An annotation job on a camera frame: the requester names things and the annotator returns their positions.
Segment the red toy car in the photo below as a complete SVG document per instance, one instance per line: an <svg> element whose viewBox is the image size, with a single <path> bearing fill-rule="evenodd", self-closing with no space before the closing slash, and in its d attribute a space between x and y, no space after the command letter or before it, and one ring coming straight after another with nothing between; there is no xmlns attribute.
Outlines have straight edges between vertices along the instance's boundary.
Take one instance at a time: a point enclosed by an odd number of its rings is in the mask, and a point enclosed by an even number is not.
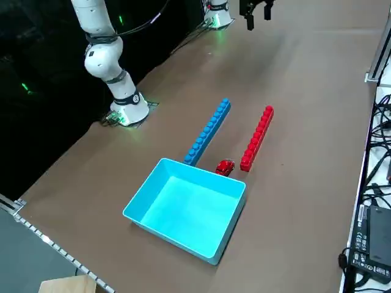
<svg viewBox="0 0 391 293"><path fill-rule="evenodd" d="M235 168L235 162L226 159L221 161L219 165L217 165L215 173L220 174L222 176L228 176L234 168Z"/></svg>

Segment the table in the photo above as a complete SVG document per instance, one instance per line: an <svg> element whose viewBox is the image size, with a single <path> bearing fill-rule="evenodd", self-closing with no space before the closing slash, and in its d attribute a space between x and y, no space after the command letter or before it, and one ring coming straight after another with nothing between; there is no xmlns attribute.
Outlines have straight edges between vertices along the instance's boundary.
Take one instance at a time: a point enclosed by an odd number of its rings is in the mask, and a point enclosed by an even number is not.
<svg viewBox="0 0 391 293"><path fill-rule="evenodd" d="M335 292L374 94L363 72L388 6L281 0L271 22L257 10L252 32L240 18L207 33L139 84L159 103L141 127L93 124L20 216L118 292ZM160 158L182 160L225 97L232 109L200 168L238 163L265 106L275 114L251 172L231 175L248 200L214 267L121 211Z"/></svg>

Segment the black background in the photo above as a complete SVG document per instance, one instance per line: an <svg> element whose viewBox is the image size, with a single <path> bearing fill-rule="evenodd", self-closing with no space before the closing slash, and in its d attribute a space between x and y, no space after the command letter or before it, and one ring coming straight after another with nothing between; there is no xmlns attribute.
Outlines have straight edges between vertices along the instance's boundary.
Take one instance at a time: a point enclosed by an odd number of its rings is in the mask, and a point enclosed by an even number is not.
<svg viewBox="0 0 391 293"><path fill-rule="evenodd" d="M165 1L106 5L123 32ZM121 66L138 83L202 20L200 0L171 0L154 25L123 37ZM109 109L109 90L84 69L86 46L70 0L0 1L0 194L19 198Z"/></svg>

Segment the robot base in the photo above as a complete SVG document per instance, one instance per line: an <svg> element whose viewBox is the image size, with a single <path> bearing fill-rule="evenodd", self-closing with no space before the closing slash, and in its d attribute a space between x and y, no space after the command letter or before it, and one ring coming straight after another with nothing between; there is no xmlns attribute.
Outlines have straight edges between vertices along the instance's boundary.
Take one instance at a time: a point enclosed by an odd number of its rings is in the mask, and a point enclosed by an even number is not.
<svg viewBox="0 0 391 293"><path fill-rule="evenodd" d="M129 126L143 120L149 113L148 103L144 100L144 97L140 94L140 101L137 105L129 104L121 106L115 102L111 103L110 109L120 114L121 119L119 124L122 126Z"/></svg>
<svg viewBox="0 0 391 293"><path fill-rule="evenodd" d="M230 12L227 10L208 11L204 19L207 20L209 18L212 18L212 24L209 26L211 29L225 28L233 21Z"/></svg>

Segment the gray floor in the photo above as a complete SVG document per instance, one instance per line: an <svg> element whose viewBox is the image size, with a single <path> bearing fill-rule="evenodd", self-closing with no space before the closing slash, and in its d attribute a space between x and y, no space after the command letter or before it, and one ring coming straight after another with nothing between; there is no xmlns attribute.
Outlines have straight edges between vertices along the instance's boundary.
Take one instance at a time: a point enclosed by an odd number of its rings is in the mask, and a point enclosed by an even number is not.
<svg viewBox="0 0 391 293"><path fill-rule="evenodd" d="M73 276L75 266L0 209L0 292L37 293L42 281Z"/></svg>

